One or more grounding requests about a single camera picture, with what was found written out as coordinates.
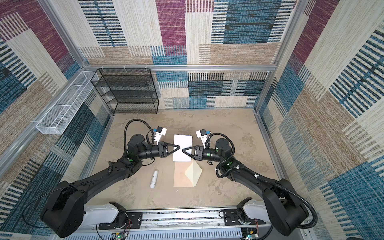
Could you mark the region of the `pink envelope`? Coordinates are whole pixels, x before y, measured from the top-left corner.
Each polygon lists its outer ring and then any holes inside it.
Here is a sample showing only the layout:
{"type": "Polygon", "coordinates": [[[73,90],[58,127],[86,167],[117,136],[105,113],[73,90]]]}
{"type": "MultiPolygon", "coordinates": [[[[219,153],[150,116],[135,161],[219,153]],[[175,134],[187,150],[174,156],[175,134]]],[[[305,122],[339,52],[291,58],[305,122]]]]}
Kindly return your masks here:
{"type": "Polygon", "coordinates": [[[196,161],[175,162],[174,188],[193,188],[197,185],[202,169],[196,161]]]}

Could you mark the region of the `blue floral letter paper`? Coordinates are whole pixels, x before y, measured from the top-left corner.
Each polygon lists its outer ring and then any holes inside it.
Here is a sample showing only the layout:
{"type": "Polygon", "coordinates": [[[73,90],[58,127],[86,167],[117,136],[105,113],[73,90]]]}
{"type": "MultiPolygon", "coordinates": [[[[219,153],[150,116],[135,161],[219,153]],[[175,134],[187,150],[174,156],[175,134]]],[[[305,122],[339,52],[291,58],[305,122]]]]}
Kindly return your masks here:
{"type": "Polygon", "coordinates": [[[192,147],[193,137],[189,135],[174,135],[174,145],[180,149],[173,153],[173,162],[190,162],[192,159],[183,153],[183,149],[192,147]]]}

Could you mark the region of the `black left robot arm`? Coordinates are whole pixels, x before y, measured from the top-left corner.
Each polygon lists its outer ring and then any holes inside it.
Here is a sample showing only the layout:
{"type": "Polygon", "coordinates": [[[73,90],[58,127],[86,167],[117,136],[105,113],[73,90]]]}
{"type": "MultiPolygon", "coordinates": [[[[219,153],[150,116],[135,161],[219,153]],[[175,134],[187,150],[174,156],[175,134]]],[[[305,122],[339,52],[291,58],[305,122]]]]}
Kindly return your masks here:
{"type": "Polygon", "coordinates": [[[129,141],[124,140],[122,157],[109,162],[106,169],[73,183],[60,182],[48,197],[40,219],[59,237],[70,236],[89,219],[85,205],[90,199],[133,176],[143,166],[144,159],[165,158],[179,149],[180,146],[166,142],[147,143],[141,134],[132,136],[129,141]]]}

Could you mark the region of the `white glue stick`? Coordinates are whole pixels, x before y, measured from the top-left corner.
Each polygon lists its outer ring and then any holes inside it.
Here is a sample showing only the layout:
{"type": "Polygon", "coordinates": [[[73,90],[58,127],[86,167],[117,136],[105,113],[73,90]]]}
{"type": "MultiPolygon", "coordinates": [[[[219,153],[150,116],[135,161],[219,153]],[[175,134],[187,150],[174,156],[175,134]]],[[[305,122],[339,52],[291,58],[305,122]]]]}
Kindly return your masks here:
{"type": "Polygon", "coordinates": [[[155,188],[156,182],[157,182],[157,179],[158,179],[158,175],[159,175],[159,171],[155,170],[153,175],[152,175],[152,180],[151,180],[151,183],[150,183],[150,188],[151,189],[155,188]]]}

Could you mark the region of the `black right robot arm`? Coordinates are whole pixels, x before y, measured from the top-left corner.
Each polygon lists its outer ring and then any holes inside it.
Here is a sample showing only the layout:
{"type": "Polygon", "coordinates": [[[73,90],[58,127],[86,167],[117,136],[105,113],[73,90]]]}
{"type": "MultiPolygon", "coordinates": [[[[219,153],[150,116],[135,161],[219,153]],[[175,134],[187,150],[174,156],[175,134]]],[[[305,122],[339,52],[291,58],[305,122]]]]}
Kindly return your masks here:
{"type": "Polygon", "coordinates": [[[218,178],[227,178],[244,185],[263,198],[272,226],[288,236],[295,229],[310,229],[318,217],[314,208],[285,179],[273,180],[252,171],[235,158],[235,145],[231,140],[220,138],[213,149],[207,139],[205,146],[193,146],[182,152],[197,161],[217,162],[218,178]]]}

